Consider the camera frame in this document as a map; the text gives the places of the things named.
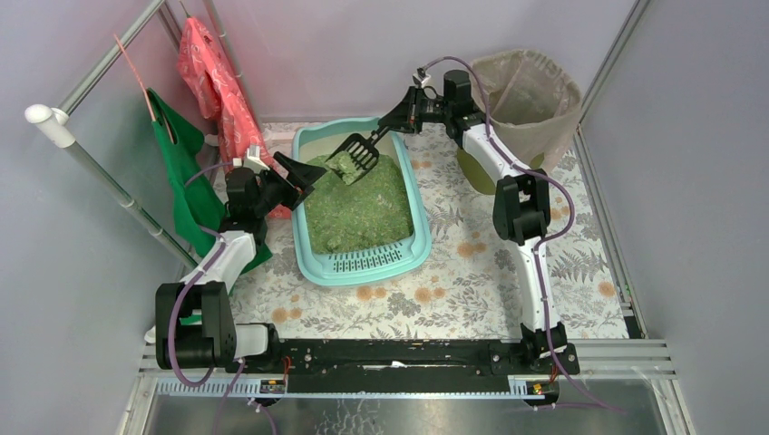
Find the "black litter scoop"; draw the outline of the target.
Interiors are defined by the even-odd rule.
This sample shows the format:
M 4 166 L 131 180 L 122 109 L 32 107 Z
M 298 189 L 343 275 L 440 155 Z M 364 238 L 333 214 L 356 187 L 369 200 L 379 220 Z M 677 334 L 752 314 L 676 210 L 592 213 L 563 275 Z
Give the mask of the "black litter scoop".
M 376 145 L 389 130 L 389 127 L 379 127 L 368 136 L 358 132 L 351 133 L 328 156 L 325 166 L 345 185 L 355 184 L 377 165 L 380 152 Z

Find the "teal litter box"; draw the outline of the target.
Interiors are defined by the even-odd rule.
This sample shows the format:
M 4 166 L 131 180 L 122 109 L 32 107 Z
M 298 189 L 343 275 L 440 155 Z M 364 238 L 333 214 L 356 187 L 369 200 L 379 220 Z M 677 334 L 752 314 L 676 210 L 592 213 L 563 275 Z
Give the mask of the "teal litter box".
M 331 153 L 350 134 L 369 133 L 376 127 L 375 117 L 346 118 L 303 127 L 294 136 L 291 158 L 306 163 L 318 155 Z M 311 245 L 305 206 L 300 205 L 292 213 L 295 252 L 300 272 L 314 284 L 358 286 L 383 281 L 417 268 L 430 254 L 432 236 L 427 213 L 404 140 L 397 133 L 389 132 L 376 144 L 376 148 L 399 165 L 414 227 L 412 235 L 364 250 L 319 254 Z

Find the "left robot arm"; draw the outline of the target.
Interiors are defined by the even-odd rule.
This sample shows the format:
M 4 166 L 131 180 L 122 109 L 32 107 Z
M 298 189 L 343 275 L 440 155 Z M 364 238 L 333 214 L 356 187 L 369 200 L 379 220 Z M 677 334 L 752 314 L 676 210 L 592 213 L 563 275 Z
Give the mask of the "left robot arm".
M 259 172 L 240 166 L 225 178 L 227 201 L 215 243 L 200 266 L 182 281 L 161 285 L 155 294 L 156 361 L 162 370 L 225 367 L 236 358 L 237 333 L 229 291 L 249 265 L 267 253 L 267 216 L 283 206 L 295 210 L 327 170 L 281 152 L 286 171 Z

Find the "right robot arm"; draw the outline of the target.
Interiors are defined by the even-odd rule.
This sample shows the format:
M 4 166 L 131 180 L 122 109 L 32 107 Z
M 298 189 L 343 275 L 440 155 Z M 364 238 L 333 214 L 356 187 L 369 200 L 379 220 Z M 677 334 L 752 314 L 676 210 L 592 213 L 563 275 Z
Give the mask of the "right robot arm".
M 378 124 L 409 134 L 420 133 L 425 123 L 442 124 L 494 183 L 494 230 L 500 239 L 515 245 L 511 257 L 521 290 L 521 361 L 530 367 L 549 363 L 560 371 L 561 362 L 569 359 L 565 354 L 569 343 L 547 276 L 550 179 L 502 143 L 490 117 L 472 97 L 468 72 L 446 72 L 442 94 L 433 90 L 429 80 L 425 69 L 418 69 L 406 95 Z

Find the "bin with plastic liner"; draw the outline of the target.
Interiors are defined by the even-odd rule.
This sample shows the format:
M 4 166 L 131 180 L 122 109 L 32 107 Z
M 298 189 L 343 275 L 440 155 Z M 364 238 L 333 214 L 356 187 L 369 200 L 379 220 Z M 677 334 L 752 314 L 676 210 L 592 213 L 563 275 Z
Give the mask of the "bin with plastic liner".
M 578 84 L 548 55 L 533 49 L 483 56 L 470 66 L 472 98 L 491 115 L 497 143 L 530 168 L 552 172 L 581 116 Z

